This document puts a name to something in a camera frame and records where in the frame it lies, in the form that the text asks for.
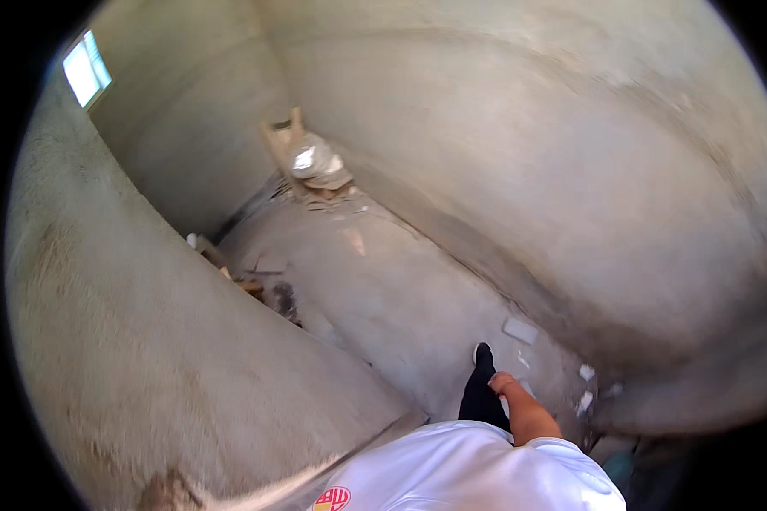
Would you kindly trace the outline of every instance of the black pants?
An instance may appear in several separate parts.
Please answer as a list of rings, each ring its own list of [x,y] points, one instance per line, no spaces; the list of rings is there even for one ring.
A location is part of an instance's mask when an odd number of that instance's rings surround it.
[[[479,420],[503,429],[511,433],[509,418],[503,412],[500,397],[494,394],[488,381],[495,373],[494,362],[491,353],[480,357],[480,361],[474,366],[474,371],[466,383],[463,391],[463,401],[460,402],[460,420]]]

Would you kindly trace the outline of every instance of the dark stain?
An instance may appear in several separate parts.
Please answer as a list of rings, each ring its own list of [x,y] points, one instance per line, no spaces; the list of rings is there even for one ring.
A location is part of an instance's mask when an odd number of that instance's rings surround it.
[[[298,328],[303,328],[301,322],[298,320],[293,285],[289,282],[279,282],[273,288],[273,293],[276,295],[276,312],[281,314],[290,323],[295,324]]]

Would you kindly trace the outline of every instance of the concrete wall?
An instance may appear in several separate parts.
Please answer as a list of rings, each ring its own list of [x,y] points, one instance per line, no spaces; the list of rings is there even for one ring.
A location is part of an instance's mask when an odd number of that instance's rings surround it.
[[[375,373],[227,281],[140,195],[55,66],[6,232],[20,372],[92,508],[178,466],[218,496],[295,474],[409,407]]]
[[[702,429],[767,411],[744,356],[767,360],[767,94],[708,4],[256,4],[305,124],[375,199],[606,376],[704,359],[692,410],[738,374]],[[639,426],[689,427],[683,378]]]
[[[213,236],[275,169],[258,121],[291,107],[253,4],[111,0],[89,26],[113,80],[100,135],[168,223]]]

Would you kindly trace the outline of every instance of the broken tile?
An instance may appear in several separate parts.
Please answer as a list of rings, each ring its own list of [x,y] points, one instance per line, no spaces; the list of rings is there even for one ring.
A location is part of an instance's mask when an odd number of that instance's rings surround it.
[[[256,263],[255,273],[283,273],[287,269],[287,258],[262,255]]]
[[[577,415],[582,415],[588,411],[588,407],[591,406],[591,403],[594,400],[594,393],[585,391],[584,394],[582,394],[582,397],[580,398],[580,404],[577,407]]]
[[[519,341],[533,344],[536,341],[539,330],[516,317],[509,316],[505,323],[503,323],[503,332]]]
[[[582,379],[586,382],[590,382],[594,377],[594,368],[588,364],[580,365],[580,376],[582,376]]]

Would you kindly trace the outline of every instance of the debris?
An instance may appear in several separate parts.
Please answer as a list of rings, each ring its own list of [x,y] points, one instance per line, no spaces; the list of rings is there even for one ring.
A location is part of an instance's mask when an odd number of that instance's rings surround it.
[[[210,509],[213,496],[176,468],[167,475],[155,474],[140,497],[139,511],[197,511]]]
[[[588,364],[580,365],[580,376],[582,376],[582,379],[586,382],[590,382],[594,377],[594,368]]]
[[[594,394],[585,391],[584,394],[582,394],[582,397],[580,398],[580,405],[577,407],[577,415],[582,415],[588,411],[588,407],[591,406],[591,403],[594,400]]]
[[[289,164],[290,150],[300,147],[303,139],[304,126],[301,120],[301,107],[297,106],[291,109],[289,117],[288,121],[277,123],[272,127],[268,123],[261,122],[259,123],[259,130],[294,196],[303,198],[307,191],[302,183],[293,176]]]
[[[187,235],[185,241],[187,241],[187,244],[193,247],[196,252],[201,253],[202,257],[210,261],[216,268],[225,266],[224,256],[213,243],[205,238],[205,235],[191,232]]]
[[[509,316],[505,320],[505,323],[503,323],[503,332],[519,341],[533,344],[536,341],[536,336],[539,333],[539,330],[530,324],[522,322],[516,317]]]
[[[264,291],[264,286],[261,282],[256,281],[255,279],[250,279],[249,281],[237,281],[235,282],[236,285],[238,285],[242,290],[247,291],[248,293],[252,294],[256,298],[259,298],[258,295]]]
[[[316,194],[321,199],[326,199],[326,200],[330,200],[333,197],[335,197],[335,192],[331,189],[326,189],[326,188],[314,189],[312,193]]]
[[[287,269],[287,258],[281,256],[262,255],[256,262],[254,273],[284,273]]]
[[[525,365],[527,368],[531,369],[532,366],[526,362],[526,359],[522,358],[522,352],[517,352],[517,360],[521,361],[523,365]]]

